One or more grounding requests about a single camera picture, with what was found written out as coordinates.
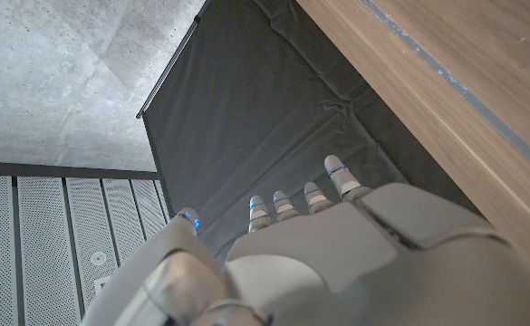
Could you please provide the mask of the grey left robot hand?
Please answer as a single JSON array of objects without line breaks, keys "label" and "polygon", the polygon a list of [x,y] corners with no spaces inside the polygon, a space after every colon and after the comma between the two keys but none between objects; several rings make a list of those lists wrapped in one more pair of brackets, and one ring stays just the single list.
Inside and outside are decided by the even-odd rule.
[{"label": "grey left robot hand", "polygon": [[340,201],[313,182],[300,214],[249,202],[247,232],[219,264],[180,210],[105,283],[86,325],[530,325],[530,262],[465,208],[401,183],[362,185],[324,161]]}]

